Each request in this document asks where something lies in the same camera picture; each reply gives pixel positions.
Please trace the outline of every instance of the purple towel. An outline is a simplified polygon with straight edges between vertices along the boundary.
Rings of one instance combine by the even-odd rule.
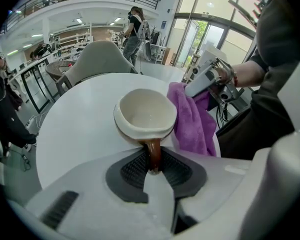
[[[201,155],[216,156],[213,136],[216,121],[207,112],[209,93],[205,91],[195,98],[186,96],[185,83],[172,82],[167,97],[177,110],[174,133],[181,150]]]

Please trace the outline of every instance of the white cup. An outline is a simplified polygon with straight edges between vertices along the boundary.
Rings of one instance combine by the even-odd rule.
[[[161,139],[168,136],[177,118],[175,105],[160,92],[135,89],[114,107],[117,127],[128,137],[145,143],[150,153],[150,170],[158,171]]]

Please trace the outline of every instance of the ceiling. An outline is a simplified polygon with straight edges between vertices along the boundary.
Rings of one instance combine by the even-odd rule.
[[[114,22],[115,19],[121,18],[116,24],[122,25],[128,22],[128,11],[115,8],[85,8],[62,12],[49,17],[50,33],[64,30],[71,26],[81,26],[81,23],[76,21],[78,18],[82,20],[82,24],[88,25],[90,23],[109,25]],[[6,53],[14,50],[20,51],[23,49],[23,46],[29,44],[34,45],[43,39],[42,36],[32,37],[32,35],[37,34],[43,34],[43,24],[41,20],[25,28],[13,41],[3,42],[1,44],[2,49]]]

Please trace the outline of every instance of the gray chair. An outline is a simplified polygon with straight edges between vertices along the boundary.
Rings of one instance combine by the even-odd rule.
[[[64,94],[62,84],[70,89],[91,77],[108,73],[134,73],[134,66],[126,60],[119,48],[111,41],[100,40],[88,44],[79,59],[56,81],[60,96]]]
[[[70,69],[68,67],[69,64],[74,65],[75,62],[72,60],[55,61],[47,65],[45,71],[56,82],[63,76],[63,72]]]

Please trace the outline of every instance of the round table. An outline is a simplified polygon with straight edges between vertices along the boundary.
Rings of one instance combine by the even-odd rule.
[[[36,167],[43,189],[82,163],[141,147],[119,132],[113,115],[118,100],[139,88],[166,95],[169,83],[141,74],[110,73],[88,79],[59,98],[38,136]],[[174,146],[173,138],[171,134],[161,145]]]

